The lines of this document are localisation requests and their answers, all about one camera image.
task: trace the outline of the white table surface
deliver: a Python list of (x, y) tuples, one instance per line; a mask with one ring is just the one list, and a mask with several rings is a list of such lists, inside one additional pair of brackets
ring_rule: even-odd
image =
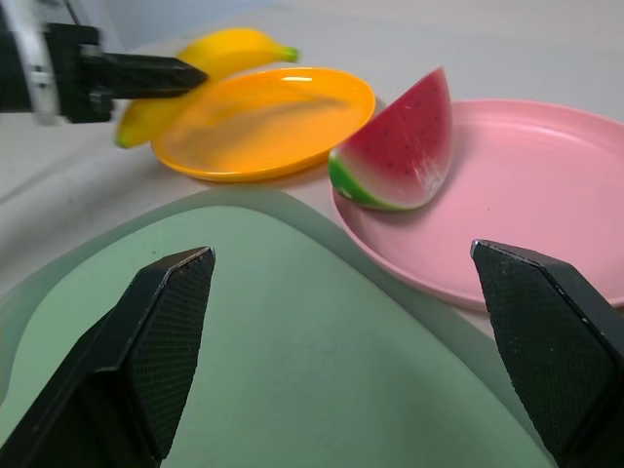
[[(298, 47), (303, 65), (361, 76), (382, 101), (443, 64), (455, 99), (547, 100), (624, 120), (624, 4), (533, 3), (500, 11), (452, 0), (446, 13), (406, 0), (273, 5), (140, 52), (172, 55), (193, 37), (246, 25)], [(148, 146), (115, 147), (112, 133), (112, 123), (38, 127), (29, 115), (0, 116), (0, 293), (96, 235), (211, 187), (161, 166)], [(270, 184), (335, 220), (325, 168)], [(485, 314), (458, 312), (491, 335)]]

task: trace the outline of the plate rim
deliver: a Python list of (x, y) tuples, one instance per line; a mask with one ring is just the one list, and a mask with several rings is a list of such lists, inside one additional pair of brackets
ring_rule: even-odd
[[(602, 121), (604, 124), (610, 125), (611, 127), (617, 128), (621, 131), (624, 131), (624, 123), (618, 122), (615, 119), (610, 117), (603, 116), (601, 114), (597, 114), (591, 111), (578, 109), (575, 107), (555, 104), (551, 102), (543, 102), (539, 100), (530, 100), (530, 99), (510, 99), (510, 98), (483, 98), (483, 99), (460, 99), (454, 100), (452, 102), (452, 106), (460, 106), (460, 107), (470, 107), (476, 105), (486, 105), (486, 104), (508, 104), (508, 105), (522, 105), (522, 106), (539, 106), (539, 107), (547, 107), (553, 110), (557, 110), (560, 112), (573, 113), (581, 117), (589, 118), (589, 119), (598, 119)], [(394, 264), (392, 261), (386, 259), (381, 254), (377, 253), (377, 251), (373, 250), (369, 247), (350, 227), (347, 221), (342, 216), (340, 209), (338, 208), (338, 204), (336, 202), (336, 197), (340, 197), (339, 194), (335, 192), (333, 186), (330, 184), (331, 190), (331, 206), (333, 212), (338, 219), (338, 224), (342, 227), (342, 229), (346, 232), (348, 237), (352, 242), (358, 246), (368, 258), (370, 258), (373, 262), (375, 262), (378, 266), (383, 268), (385, 271), (393, 275), (395, 278), (399, 279), (403, 283), (412, 286), (413, 288), (422, 291), (424, 293), (431, 294), (436, 298), (447, 302), (450, 306), (455, 307), (463, 307), (473, 311), (481, 311), (487, 312), (486, 301), (482, 295), (475, 296), (474, 294), (463, 294), (453, 292), (451, 289), (440, 289), (435, 286), (432, 286), (430, 282), (417, 280), (413, 277), (405, 268), (401, 268)], [(466, 246), (466, 255), (470, 252), (470, 245)], [(604, 298), (611, 307), (620, 308), (624, 306), (624, 292), (615, 297), (605, 297)]]
[[(216, 86), (218, 84), (224, 84), (224, 83), (250, 79), (251, 77), (254, 77), (254, 76), (277, 74), (277, 73), (283, 73), (283, 72), (288, 72), (288, 71), (301, 72), (301, 71), (306, 71), (306, 70), (307, 71), (318, 70), (318, 71), (322, 71), (326, 73), (329, 72), (329, 73), (333, 73), (337, 75), (342, 75), (343, 77), (346, 77), (349, 80), (358, 82), (360, 85), (362, 85), (362, 88), (365, 91), (365, 93), (363, 94), (362, 101), (367, 105), (367, 109), (366, 109), (365, 116), (363, 118), (363, 122), (354, 131), (354, 133), (357, 132), (362, 127), (364, 127), (366, 123), (371, 120), (372, 116), (374, 115), (375, 108), (376, 108), (376, 94), (374, 92), (374, 89), (363, 78), (360, 78), (359, 76), (353, 73), (350, 73), (348, 71), (341, 70), (338, 68), (331, 68), (327, 66), (287, 66), (287, 67), (271, 68), (268, 70), (254, 71), (252, 73), (245, 73), (245, 74), (234, 76), (232, 78), (227, 78), (217, 83)], [(153, 153), (156, 155), (156, 157), (162, 164), (164, 164), (170, 169), (173, 169), (174, 171), (178, 173), (185, 174), (186, 176), (199, 178), (201, 180), (213, 181), (213, 182), (250, 182), (250, 181), (259, 181), (259, 180), (265, 180), (269, 178), (277, 178), (277, 177), (287, 176), (290, 174), (295, 174), (305, 169), (308, 169), (312, 166), (322, 163), (325, 159), (327, 159), (327, 155), (332, 150), (331, 148), (328, 148), (327, 150), (306, 156), (304, 158), (301, 158), (287, 165), (280, 165), (280, 166), (273, 167), (273, 168), (261, 169), (258, 171), (246, 172), (243, 174), (241, 173), (212, 173), (210, 171), (188, 169), (187, 167), (182, 166), (172, 161), (171, 158), (164, 156), (165, 154), (167, 154), (167, 152), (164, 151), (162, 147), (160, 147), (161, 144), (162, 143), (160, 142), (159, 137), (154, 138), (153, 140), (150, 141), (150, 146), (152, 148)]]

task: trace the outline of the toy banana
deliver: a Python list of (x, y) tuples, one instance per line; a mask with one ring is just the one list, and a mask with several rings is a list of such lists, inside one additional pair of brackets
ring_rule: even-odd
[(117, 127), (119, 146), (130, 148), (155, 138), (211, 84), (274, 61), (297, 61), (298, 51), (276, 43), (263, 32), (233, 28), (204, 36), (177, 57), (207, 73), (209, 80), (181, 97), (131, 102)]

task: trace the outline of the watermelon rind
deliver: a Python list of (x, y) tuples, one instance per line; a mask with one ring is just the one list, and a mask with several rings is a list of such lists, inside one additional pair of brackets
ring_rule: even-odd
[(404, 212), (407, 210), (414, 210), (420, 205), (397, 205), (389, 201), (381, 199), (379, 196), (374, 195), (364, 186), (362, 186), (356, 178), (354, 178), (349, 170), (345, 167), (341, 161), (340, 151), (338, 148), (334, 148), (330, 153), (330, 181), (333, 185), (333, 189), (352, 202), (362, 205), (363, 207), (384, 210), (392, 212)]

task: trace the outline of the pink plate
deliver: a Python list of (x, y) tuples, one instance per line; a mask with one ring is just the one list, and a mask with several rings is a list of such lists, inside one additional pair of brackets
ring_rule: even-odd
[(470, 246), (487, 239), (567, 261), (624, 305), (624, 126), (515, 100), (457, 102), (453, 112), (456, 159), (429, 205), (381, 213), (334, 194), (360, 249), (420, 290), (483, 310)]

